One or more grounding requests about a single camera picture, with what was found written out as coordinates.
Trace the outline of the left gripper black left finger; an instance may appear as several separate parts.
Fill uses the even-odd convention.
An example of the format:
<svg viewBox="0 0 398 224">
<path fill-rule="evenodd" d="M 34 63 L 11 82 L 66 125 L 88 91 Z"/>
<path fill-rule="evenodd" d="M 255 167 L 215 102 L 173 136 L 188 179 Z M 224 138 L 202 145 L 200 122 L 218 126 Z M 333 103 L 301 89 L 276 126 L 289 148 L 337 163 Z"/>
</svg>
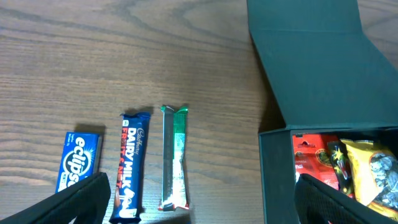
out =
<svg viewBox="0 0 398 224">
<path fill-rule="evenodd" d="M 101 223 L 111 196 L 106 173 L 95 173 L 1 223 Z"/>
</svg>

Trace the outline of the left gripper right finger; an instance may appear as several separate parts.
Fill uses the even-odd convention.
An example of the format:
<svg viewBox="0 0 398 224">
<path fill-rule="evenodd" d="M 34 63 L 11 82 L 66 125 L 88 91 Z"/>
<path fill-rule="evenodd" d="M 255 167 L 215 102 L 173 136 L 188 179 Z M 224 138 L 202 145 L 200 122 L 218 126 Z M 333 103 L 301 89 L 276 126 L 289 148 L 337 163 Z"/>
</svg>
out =
<svg viewBox="0 0 398 224">
<path fill-rule="evenodd" d="M 295 184 L 295 208 L 301 224 L 396 224 L 309 174 Z"/>
</svg>

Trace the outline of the red snack bag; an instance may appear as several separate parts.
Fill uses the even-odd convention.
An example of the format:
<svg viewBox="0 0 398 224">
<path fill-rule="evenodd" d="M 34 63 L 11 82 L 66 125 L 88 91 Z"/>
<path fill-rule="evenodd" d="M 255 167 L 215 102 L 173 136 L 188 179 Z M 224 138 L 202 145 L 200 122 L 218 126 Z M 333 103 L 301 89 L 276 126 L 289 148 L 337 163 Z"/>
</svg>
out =
<svg viewBox="0 0 398 224">
<path fill-rule="evenodd" d="M 338 179 L 332 167 L 328 143 L 337 142 L 331 134 L 295 134 L 292 136 L 295 159 L 295 181 L 309 174 L 338 190 Z"/>
</svg>

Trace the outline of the blue Eclipse gum pack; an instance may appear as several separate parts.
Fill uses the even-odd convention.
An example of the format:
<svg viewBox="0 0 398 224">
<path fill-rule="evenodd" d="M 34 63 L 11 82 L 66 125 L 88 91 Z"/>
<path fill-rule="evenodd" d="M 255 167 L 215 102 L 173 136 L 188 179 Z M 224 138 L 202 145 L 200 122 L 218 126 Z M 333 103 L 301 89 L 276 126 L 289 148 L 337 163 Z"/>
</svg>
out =
<svg viewBox="0 0 398 224">
<path fill-rule="evenodd" d="M 101 145 L 102 136 L 99 134 L 66 133 L 55 193 L 98 171 Z"/>
</svg>

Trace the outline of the black Haribo candy bag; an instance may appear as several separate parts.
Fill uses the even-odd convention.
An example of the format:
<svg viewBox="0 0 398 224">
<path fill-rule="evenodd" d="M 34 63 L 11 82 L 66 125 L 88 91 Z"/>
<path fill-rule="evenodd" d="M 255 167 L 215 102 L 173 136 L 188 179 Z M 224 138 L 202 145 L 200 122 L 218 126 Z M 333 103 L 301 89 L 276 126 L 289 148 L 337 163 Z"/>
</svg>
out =
<svg viewBox="0 0 398 224">
<path fill-rule="evenodd" d="M 328 150 L 331 165 L 338 180 L 338 190 L 350 198 L 354 198 L 353 178 L 346 146 L 341 141 L 333 141 L 328 143 Z"/>
</svg>

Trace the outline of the yellow candy bag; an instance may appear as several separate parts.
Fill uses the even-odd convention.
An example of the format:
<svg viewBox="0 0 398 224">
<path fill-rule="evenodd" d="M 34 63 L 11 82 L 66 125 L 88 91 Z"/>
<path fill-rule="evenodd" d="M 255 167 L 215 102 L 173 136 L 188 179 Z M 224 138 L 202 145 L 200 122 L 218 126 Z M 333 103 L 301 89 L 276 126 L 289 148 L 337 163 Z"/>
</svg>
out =
<svg viewBox="0 0 398 224">
<path fill-rule="evenodd" d="M 378 142 L 341 141 L 347 150 L 356 200 L 397 221 L 397 158 Z"/>
</svg>

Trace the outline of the green chocolate bar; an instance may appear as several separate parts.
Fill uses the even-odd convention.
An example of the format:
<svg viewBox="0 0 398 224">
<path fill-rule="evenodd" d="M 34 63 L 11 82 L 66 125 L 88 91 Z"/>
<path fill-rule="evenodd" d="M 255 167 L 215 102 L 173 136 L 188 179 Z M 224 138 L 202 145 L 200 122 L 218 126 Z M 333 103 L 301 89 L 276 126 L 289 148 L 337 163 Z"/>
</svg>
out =
<svg viewBox="0 0 398 224">
<path fill-rule="evenodd" d="M 185 143 L 188 108 L 178 110 L 162 106 L 163 112 L 163 176 L 159 210 L 189 209 L 185 180 Z"/>
</svg>

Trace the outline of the purple Dairy Milk bar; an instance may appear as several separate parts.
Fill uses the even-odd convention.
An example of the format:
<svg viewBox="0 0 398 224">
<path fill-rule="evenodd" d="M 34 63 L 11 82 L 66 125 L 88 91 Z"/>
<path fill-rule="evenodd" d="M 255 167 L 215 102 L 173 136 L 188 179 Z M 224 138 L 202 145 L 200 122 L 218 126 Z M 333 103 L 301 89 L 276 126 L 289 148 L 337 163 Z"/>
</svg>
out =
<svg viewBox="0 0 398 224">
<path fill-rule="evenodd" d="M 124 114 L 114 207 L 110 223 L 139 223 L 150 113 Z"/>
</svg>

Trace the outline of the dark green box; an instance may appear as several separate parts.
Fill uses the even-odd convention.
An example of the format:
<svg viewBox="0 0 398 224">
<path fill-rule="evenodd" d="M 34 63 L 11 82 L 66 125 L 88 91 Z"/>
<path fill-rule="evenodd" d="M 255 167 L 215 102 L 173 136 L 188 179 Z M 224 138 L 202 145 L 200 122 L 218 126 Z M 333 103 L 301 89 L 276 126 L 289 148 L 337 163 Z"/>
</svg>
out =
<svg viewBox="0 0 398 224">
<path fill-rule="evenodd" d="M 397 70 L 355 0 L 249 0 L 249 32 L 285 122 L 259 134 L 264 219 L 300 223 L 295 134 L 375 139 L 397 152 Z"/>
</svg>

